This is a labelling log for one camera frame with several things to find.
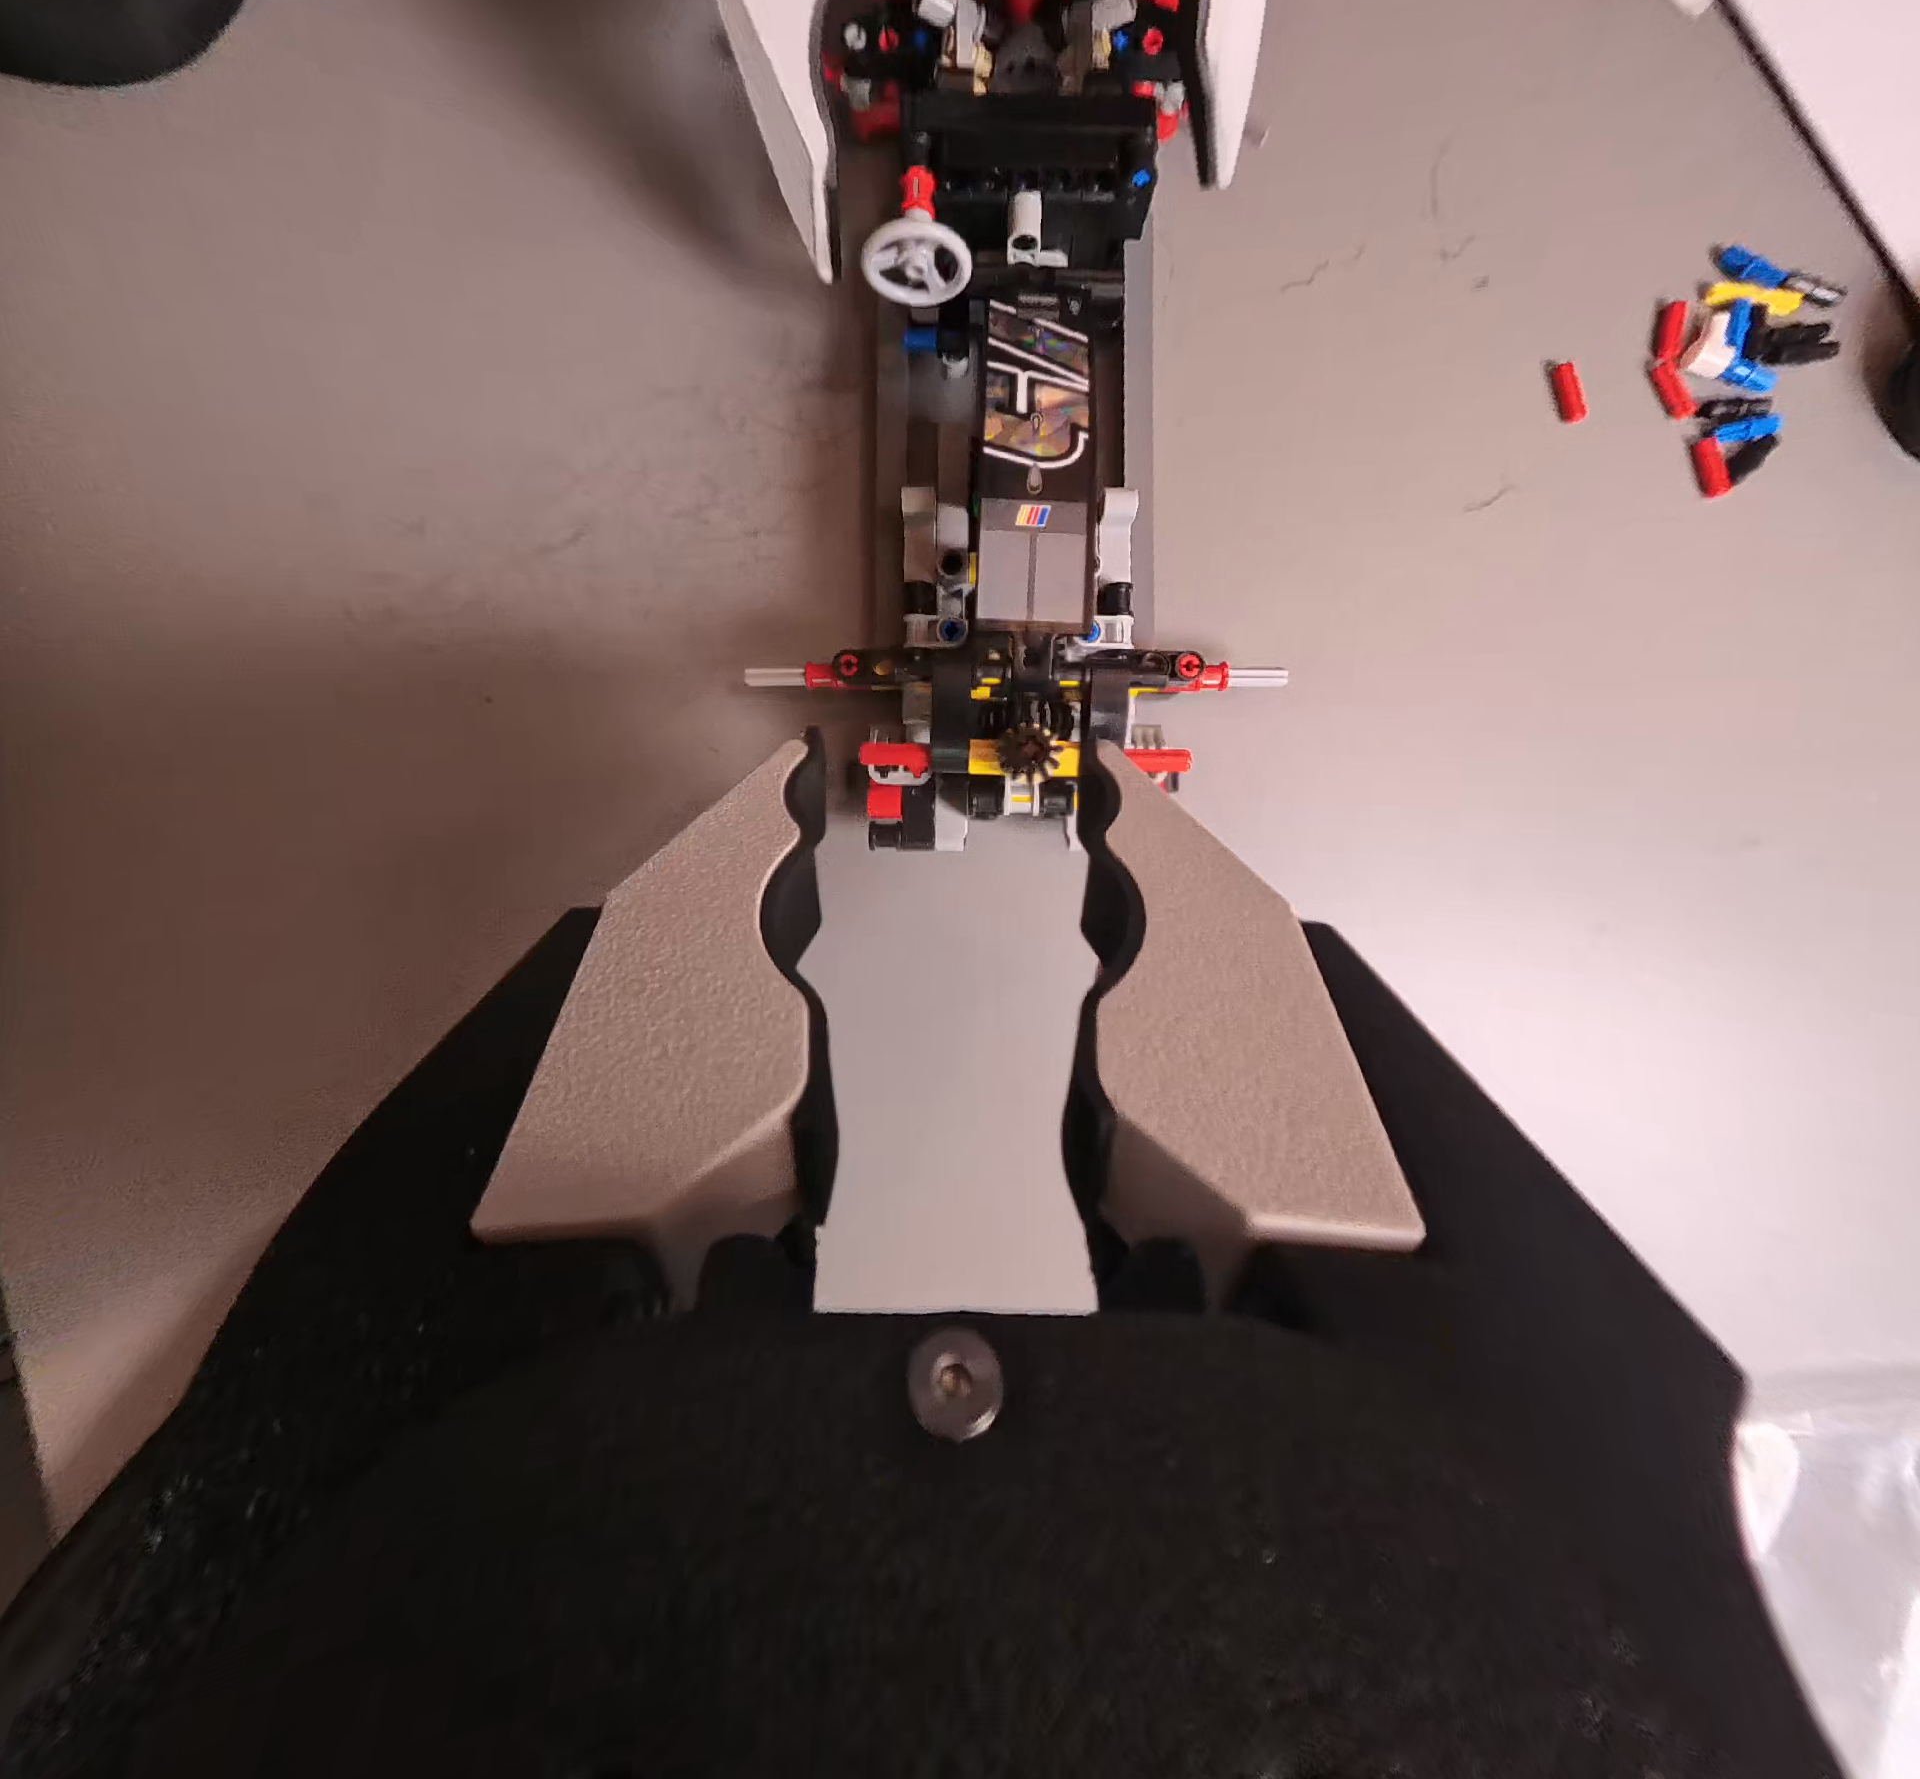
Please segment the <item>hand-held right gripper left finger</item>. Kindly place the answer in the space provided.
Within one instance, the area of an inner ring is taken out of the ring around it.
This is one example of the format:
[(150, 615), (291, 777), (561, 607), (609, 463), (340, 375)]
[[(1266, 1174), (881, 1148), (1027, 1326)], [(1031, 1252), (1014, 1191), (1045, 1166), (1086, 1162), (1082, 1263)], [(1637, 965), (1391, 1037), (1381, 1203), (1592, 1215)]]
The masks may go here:
[(811, 1293), (830, 1207), (820, 734), (781, 742), (615, 885), (471, 1213), (479, 1242), (639, 1244), (691, 1308), (727, 1242)]

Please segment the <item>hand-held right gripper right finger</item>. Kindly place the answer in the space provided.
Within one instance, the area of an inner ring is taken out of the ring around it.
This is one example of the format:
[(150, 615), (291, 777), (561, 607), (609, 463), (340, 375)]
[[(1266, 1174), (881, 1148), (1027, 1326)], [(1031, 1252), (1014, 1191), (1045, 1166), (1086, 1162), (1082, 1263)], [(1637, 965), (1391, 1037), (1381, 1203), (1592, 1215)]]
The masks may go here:
[(1111, 740), (1084, 760), (1078, 1215), (1100, 1308), (1229, 1308), (1270, 1248), (1426, 1224), (1293, 904)]

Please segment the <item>lego car chassis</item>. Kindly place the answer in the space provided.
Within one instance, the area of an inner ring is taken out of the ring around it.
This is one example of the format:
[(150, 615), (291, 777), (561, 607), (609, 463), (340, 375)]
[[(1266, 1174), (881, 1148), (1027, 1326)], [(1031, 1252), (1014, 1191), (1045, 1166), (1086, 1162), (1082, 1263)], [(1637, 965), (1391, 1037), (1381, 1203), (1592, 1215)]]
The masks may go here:
[(867, 644), (748, 672), (762, 691), (891, 705), (848, 777), (869, 849), (955, 855), (975, 826), (1078, 844), (1104, 748), (1176, 791), (1152, 711), (1281, 691), (1147, 631), (1145, 236), (1188, 127), (1227, 182), (1248, 66), (1221, 0), (867, 0), (820, 49), (859, 143), (898, 152), (900, 203), (859, 254), (877, 295), (877, 471), (900, 475), (895, 601)]

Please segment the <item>white book stand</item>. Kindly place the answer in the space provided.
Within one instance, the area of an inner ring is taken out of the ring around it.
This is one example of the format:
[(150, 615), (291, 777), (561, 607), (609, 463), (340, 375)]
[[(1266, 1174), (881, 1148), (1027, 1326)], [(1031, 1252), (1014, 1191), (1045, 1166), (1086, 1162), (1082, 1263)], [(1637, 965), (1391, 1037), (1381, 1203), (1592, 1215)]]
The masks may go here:
[(1918, 283), (1918, 0), (1729, 0), (1891, 275)]

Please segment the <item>pile of small lego pins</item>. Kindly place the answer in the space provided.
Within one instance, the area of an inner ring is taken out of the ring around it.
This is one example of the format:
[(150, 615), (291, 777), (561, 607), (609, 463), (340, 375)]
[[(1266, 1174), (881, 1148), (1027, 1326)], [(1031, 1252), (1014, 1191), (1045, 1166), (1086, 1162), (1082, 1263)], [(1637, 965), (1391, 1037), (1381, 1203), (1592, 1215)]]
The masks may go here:
[(1854, 295), (1828, 266), (1719, 240), (1693, 271), (1604, 250), (1568, 273), (1561, 297), (1529, 363), (1527, 414), (1594, 430), (1613, 391), (1652, 426), (1686, 496), (1715, 506), (1783, 455), (1795, 383), (1836, 363)]

